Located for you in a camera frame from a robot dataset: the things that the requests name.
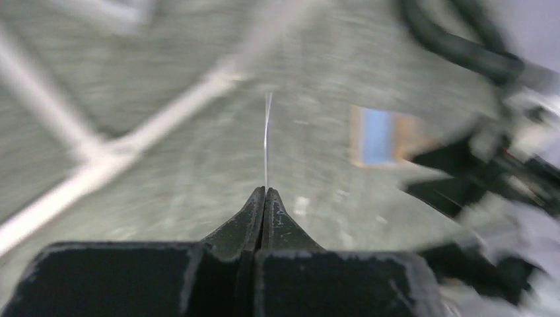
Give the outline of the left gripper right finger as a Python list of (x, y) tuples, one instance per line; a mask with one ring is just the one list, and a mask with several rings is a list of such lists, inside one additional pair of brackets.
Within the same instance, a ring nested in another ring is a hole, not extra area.
[(438, 283), (413, 252), (322, 249), (269, 189), (254, 273), (255, 316), (445, 316)]

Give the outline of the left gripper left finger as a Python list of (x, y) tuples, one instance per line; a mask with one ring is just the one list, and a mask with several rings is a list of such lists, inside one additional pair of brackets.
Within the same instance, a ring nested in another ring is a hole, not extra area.
[(58, 242), (28, 264), (4, 316), (250, 316), (265, 189), (200, 242)]

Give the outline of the thin credit card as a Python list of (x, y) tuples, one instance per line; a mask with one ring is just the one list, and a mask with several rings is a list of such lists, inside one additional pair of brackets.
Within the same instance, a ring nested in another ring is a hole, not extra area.
[(263, 129), (263, 168), (264, 168), (264, 186), (269, 188), (269, 122), (271, 115), (273, 93), (268, 92), (265, 94), (265, 121)]

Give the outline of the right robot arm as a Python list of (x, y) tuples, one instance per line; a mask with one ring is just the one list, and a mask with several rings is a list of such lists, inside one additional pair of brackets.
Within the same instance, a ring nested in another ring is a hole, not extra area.
[(515, 316), (559, 315), (559, 91), (524, 88), (504, 99), (508, 115), (479, 119), (461, 134), (415, 153), (412, 163), (440, 172), (405, 192), (453, 221), (490, 197), (503, 220), (421, 255), (444, 284), (470, 288), (462, 316), (489, 315), (489, 301)]

